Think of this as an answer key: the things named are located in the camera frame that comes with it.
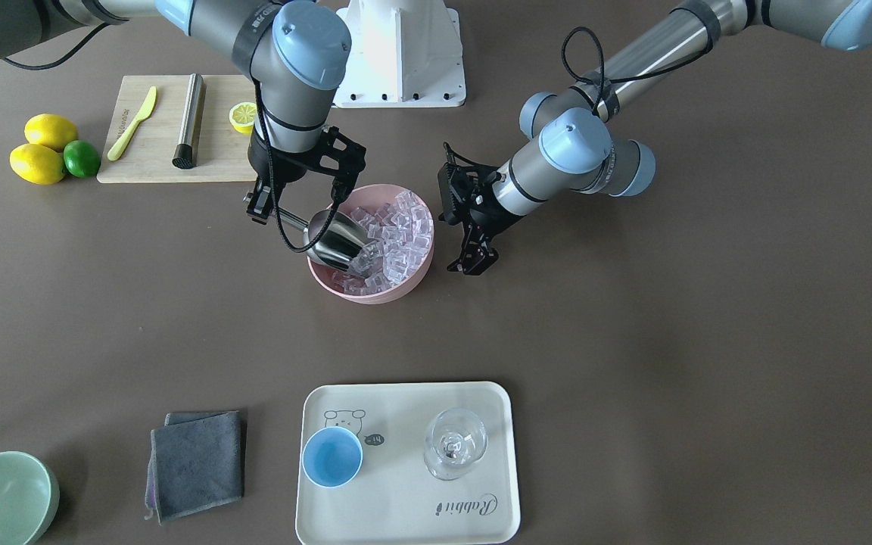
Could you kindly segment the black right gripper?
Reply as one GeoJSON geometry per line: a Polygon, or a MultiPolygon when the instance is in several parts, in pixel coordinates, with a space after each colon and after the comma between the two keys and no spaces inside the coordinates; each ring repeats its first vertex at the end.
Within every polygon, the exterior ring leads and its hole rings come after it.
{"type": "Polygon", "coordinates": [[[346,201],[357,177],[366,168],[366,148],[332,126],[319,134],[314,148],[288,153],[271,148],[256,129],[251,134],[248,160],[257,174],[254,188],[245,195],[246,213],[262,225],[269,222],[274,208],[273,190],[297,182],[306,173],[333,178],[332,200],[346,201]]]}

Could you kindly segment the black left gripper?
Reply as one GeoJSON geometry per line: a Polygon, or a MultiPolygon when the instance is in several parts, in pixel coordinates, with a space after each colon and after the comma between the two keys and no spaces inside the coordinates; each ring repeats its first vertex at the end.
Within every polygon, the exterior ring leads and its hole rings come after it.
{"type": "Polygon", "coordinates": [[[439,220],[464,227],[460,252],[447,271],[480,276],[499,257],[492,238],[522,217],[508,211],[496,197],[494,184],[504,179],[498,169],[464,158],[446,142],[443,146],[446,163],[438,172],[443,207],[439,220]]]}

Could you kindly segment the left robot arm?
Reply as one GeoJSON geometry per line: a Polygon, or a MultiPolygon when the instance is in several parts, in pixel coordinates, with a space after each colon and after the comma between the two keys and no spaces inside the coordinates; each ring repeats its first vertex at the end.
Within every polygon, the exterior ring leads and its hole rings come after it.
{"type": "Polygon", "coordinates": [[[450,272],[481,275],[498,258],[491,241],[565,190],[634,196],[650,186],[656,159],[606,126],[665,75],[712,51],[720,38],[766,26],[837,51],[872,45],[872,1],[684,1],[650,31],[562,93],[531,96],[519,115],[528,142],[498,167],[446,148],[438,175],[440,221],[463,227],[450,272]]]}

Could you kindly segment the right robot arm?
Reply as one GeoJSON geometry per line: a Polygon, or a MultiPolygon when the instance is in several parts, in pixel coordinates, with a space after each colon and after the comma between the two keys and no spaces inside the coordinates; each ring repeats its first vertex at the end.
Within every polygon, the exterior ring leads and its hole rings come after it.
{"type": "Polygon", "coordinates": [[[332,203],[345,201],[366,166],[366,149],[325,127],[352,37],[314,1],[0,1],[0,60],[83,26],[162,15],[225,56],[255,87],[249,145],[256,170],[247,213],[269,221],[281,193],[305,173],[331,176],[332,203]]]}

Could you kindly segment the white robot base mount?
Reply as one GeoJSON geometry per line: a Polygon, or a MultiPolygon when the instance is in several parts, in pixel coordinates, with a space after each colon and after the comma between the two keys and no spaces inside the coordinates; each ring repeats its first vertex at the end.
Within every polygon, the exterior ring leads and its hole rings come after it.
{"type": "Polygon", "coordinates": [[[336,14],[349,28],[353,44],[335,107],[465,104],[457,10],[443,1],[350,1],[336,14]]]}

